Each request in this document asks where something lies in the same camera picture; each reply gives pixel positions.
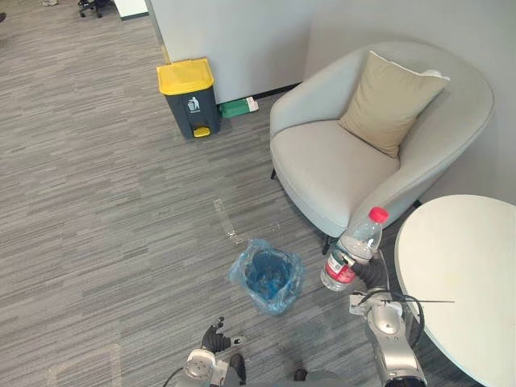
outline yellow pedal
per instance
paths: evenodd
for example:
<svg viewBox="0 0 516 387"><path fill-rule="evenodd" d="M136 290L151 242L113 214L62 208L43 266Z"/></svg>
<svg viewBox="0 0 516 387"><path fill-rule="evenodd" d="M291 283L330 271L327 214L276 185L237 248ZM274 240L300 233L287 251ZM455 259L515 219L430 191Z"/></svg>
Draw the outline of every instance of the yellow pedal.
<svg viewBox="0 0 516 387"><path fill-rule="evenodd" d="M206 137L207 135L210 135L210 133L211 131L209 127L198 127L193 130L193 137Z"/></svg>

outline small waste bin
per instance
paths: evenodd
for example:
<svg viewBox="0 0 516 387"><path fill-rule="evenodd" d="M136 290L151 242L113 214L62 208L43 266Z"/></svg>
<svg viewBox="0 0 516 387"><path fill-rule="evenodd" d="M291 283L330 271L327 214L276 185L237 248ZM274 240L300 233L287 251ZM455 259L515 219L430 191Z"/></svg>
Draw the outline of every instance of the small waste bin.
<svg viewBox="0 0 516 387"><path fill-rule="evenodd" d="M220 131L213 91L214 79L206 58L160 66L158 85L187 139Z"/></svg>

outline white table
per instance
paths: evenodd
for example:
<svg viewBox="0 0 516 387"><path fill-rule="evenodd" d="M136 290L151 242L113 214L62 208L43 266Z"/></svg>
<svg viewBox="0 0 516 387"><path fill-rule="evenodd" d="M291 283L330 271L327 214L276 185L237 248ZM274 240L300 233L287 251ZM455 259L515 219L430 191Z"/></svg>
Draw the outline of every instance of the white table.
<svg viewBox="0 0 516 387"><path fill-rule="evenodd" d="M425 332L487 386L516 386L515 261L516 206L492 198L437 198L420 206L397 236L403 292L455 301L422 304Z"/></svg>

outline chair leg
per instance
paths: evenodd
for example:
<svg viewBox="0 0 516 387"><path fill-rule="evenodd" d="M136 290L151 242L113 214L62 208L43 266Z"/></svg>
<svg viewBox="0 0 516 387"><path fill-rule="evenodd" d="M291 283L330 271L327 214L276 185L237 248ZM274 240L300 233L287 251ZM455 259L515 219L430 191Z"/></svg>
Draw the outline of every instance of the chair leg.
<svg viewBox="0 0 516 387"><path fill-rule="evenodd" d="M324 235L324 246L322 247L322 254L325 256L328 250L330 249L330 236Z"/></svg>

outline blue plastic bag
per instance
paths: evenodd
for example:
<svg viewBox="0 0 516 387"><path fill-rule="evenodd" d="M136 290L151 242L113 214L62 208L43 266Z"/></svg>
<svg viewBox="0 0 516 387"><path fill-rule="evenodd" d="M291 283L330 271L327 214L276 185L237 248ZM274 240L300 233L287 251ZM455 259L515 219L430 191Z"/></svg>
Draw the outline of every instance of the blue plastic bag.
<svg viewBox="0 0 516 387"><path fill-rule="evenodd" d="M246 289L258 308L280 314L301 293L304 272L298 254L276 250L263 239L251 239L231 266L229 279Z"/></svg>

